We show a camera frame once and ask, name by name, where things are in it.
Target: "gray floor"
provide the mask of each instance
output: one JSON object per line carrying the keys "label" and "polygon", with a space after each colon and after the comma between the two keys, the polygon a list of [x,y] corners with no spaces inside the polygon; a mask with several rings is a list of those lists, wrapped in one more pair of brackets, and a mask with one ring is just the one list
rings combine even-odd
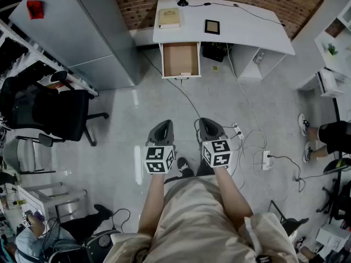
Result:
{"label": "gray floor", "polygon": [[[151,61],[161,68],[159,50],[145,51]],[[142,82],[134,88],[101,92],[99,97],[90,102],[89,113],[108,112],[110,118],[97,118],[88,122],[88,129],[97,139],[97,147],[90,147],[83,136],[80,142],[56,144],[52,149],[41,149],[41,163],[44,167],[54,167],[58,173],[46,176],[25,177],[23,182],[39,185],[50,180],[65,182],[69,188],[85,188],[87,200],[73,205],[74,217],[93,212],[92,205],[101,203],[110,209],[128,208],[130,220],[123,226],[125,232],[136,232],[138,220],[150,182],[150,176],[144,171],[143,183],[135,181],[135,164],[139,163],[134,151],[143,147],[151,128],[156,124],[171,119],[174,123],[177,157],[184,156],[193,169],[200,164],[199,147],[193,127],[197,114],[186,97],[150,66],[140,55],[145,68]],[[201,58],[201,78],[183,81],[171,80],[186,93],[202,117],[215,120],[222,125],[238,123],[245,136],[252,130],[258,130],[257,122],[248,103],[236,82],[227,59],[218,63]],[[312,125],[335,121],[335,111],[331,99],[321,98],[318,91],[297,92],[290,89],[285,75],[275,70],[259,84],[242,84],[257,119],[268,137],[268,150],[275,156],[289,156],[300,165],[301,176],[319,175],[332,157],[308,164],[302,163],[305,138],[301,136],[297,124],[298,115],[303,112]],[[245,143],[247,146],[263,147],[260,133],[252,133]],[[246,159],[253,163],[256,150],[245,151]],[[233,159],[235,167],[237,152]],[[255,163],[261,162],[261,155],[256,155]],[[310,244],[319,227],[325,223],[326,216],[315,211],[322,206],[326,195],[322,187],[331,187],[332,177],[322,176],[307,180],[305,189],[299,193],[294,181],[298,169],[287,159],[278,159],[269,171],[263,172],[259,165],[256,171],[245,161],[242,155],[233,179],[250,203],[255,213],[267,211],[270,200],[277,205],[288,218],[310,218],[299,229],[299,235],[306,235]],[[179,175],[176,163],[170,176]],[[115,216],[116,226],[128,216],[121,211]],[[103,223],[102,228],[110,228],[111,221]]]}

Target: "book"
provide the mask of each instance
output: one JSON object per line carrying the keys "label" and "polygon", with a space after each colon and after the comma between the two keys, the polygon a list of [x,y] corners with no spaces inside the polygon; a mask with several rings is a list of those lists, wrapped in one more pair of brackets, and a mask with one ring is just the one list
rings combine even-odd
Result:
{"label": "book", "polygon": [[179,9],[161,9],[158,17],[158,26],[159,28],[180,27]]}

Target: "beige shirt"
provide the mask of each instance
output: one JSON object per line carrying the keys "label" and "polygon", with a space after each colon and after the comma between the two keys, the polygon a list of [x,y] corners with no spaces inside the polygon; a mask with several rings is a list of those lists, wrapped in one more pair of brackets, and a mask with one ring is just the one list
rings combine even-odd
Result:
{"label": "beige shirt", "polygon": [[[289,238],[272,213],[250,218],[261,244],[261,255],[273,262],[298,262]],[[214,176],[178,181],[165,196],[165,208],[152,238],[123,234],[105,263],[129,262],[256,262],[251,236],[242,225],[238,231],[224,212]]]}

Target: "open drawer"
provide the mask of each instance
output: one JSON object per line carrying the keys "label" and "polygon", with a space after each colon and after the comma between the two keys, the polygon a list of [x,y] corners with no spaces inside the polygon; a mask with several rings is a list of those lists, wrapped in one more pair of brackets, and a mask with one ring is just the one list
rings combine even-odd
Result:
{"label": "open drawer", "polygon": [[162,78],[194,78],[200,73],[200,43],[160,44]]}

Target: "electrical outlet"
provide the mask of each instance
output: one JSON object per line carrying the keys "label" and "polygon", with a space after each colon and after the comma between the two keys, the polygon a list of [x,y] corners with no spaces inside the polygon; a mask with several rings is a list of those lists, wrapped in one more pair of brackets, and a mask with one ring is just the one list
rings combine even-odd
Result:
{"label": "electrical outlet", "polygon": [[241,140],[244,139],[244,135],[242,134],[242,131],[241,129],[239,128],[239,125],[238,124],[233,124],[231,125],[235,131],[235,134],[237,134],[237,137],[240,138]]}
{"label": "electrical outlet", "polygon": [[270,169],[269,158],[268,158],[269,154],[270,154],[270,151],[268,151],[268,150],[263,151],[263,154],[262,154],[262,170]]}

